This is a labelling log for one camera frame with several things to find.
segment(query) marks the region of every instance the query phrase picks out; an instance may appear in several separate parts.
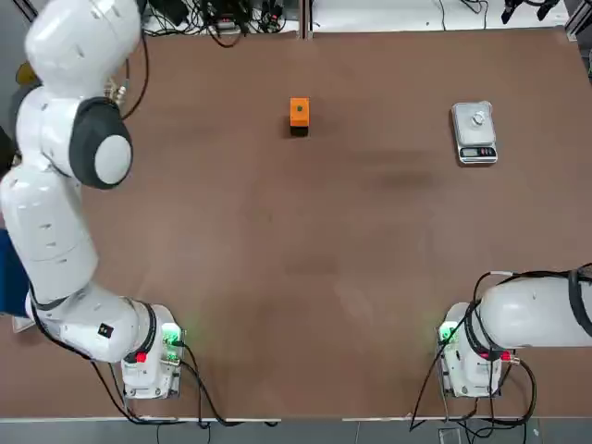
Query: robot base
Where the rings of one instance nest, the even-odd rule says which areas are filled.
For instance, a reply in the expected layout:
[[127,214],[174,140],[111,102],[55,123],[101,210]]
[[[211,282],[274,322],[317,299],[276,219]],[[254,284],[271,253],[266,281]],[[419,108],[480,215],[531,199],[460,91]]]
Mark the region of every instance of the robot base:
[[[152,308],[156,314],[156,336],[152,349],[146,353],[145,362],[129,364],[121,361],[127,398],[149,400],[179,395],[182,348],[171,348],[165,342],[167,328],[179,328],[167,308],[162,305],[152,305]],[[181,333],[179,330],[179,339],[182,339]],[[174,349],[177,358],[170,359],[171,349]]]
[[[466,302],[452,305],[438,329],[438,348],[441,341],[447,339],[451,331],[459,325],[468,306]],[[491,389],[489,389],[491,364],[493,364],[493,371]],[[476,354],[469,345],[464,327],[456,331],[444,349],[438,367],[440,384],[445,396],[488,398],[490,393],[495,394],[498,391],[501,360],[490,363]]]

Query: electronic equipment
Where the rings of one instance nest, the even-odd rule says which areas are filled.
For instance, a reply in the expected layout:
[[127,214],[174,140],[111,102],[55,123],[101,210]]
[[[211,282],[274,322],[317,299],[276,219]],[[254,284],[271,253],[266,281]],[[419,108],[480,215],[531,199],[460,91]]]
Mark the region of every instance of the electronic equipment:
[[452,107],[457,153],[463,164],[495,164],[498,161],[491,108],[490,102]]

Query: table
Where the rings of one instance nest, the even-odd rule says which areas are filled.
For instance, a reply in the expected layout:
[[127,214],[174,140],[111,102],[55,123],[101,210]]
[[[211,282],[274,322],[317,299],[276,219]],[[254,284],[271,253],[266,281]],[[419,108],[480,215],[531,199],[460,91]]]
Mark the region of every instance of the table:
[[[129,179],[83,196],[96,278],[171,309],[226,417],[405,416],[434,329],[482,272],[591,257],[592,96],[559,30],[149,48]],[[134,91],[142,70],[137,53]],[[289,136],[295,95],[311,97],[308,138]],[[450,107],[473,100],[493,104],[492,167],[455,160]],[[88,364],[0,327],[1,416],[117,416]],[[592,414],[592,351],[520,355],[536,372],[537,415]],[[498,415],[524,411],[513,373]],[[138,410],[195,416],[190,380],[182,391]],[[435,378],[420,415],[443,415]]]

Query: floor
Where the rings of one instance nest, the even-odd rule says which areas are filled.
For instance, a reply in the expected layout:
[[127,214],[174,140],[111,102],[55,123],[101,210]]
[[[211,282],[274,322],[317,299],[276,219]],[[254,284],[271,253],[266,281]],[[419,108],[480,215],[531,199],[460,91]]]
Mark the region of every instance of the floor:
[[[475,421],[473,429],[483,426]],[[341,421],[288,421],[270,428],[264,424],[248,424],[224,429],[214,425],[211,444],[438,444],[440,430],[445,430],[444,444],[458,443],[453,425],[430,422],[409,433],[408,422],[341,422]],[[592,420],[546,419],[532,420],[527,428],[528,444],[584,443],[592,440]],[[462,443],[467,443],[460,433]],[[162,426],[156,436],[154,425],[130,425],[123,421],[57,422],[57,423],[1,423],[0,442],[3,444],[111,444],[154,443],[170,444],[190,442],[206,444],[208,431],[196,424]],[[496,431],[492,438],[478,440],[488,444],[520,444],[521,427],[510,431]]]

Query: green indicator light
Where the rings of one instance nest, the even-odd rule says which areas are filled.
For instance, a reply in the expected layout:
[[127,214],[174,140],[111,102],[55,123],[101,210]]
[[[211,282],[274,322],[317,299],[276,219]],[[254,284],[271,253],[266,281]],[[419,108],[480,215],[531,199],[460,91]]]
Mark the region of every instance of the green indicator light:
[[454,342],[456,340],[455,337],[450,338],[452,330],[458,326],[458,322],[447,321],[440,326],[439,329],[439,336],[440,340],[450,340],[450,342]]

